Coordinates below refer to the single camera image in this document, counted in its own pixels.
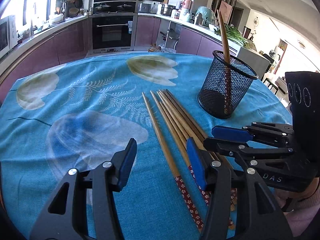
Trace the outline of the person's right hand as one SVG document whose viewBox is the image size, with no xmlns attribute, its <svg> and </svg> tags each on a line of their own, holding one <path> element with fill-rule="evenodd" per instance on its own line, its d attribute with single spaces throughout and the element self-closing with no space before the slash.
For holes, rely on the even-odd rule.
<svg viewBox="0 0 320 240">
<path fill-rule="evenodd" d="M 303 192 L 275 189 L 274 196 L 295 239 L 319 239 L 319 178 Z"/>
</svg>

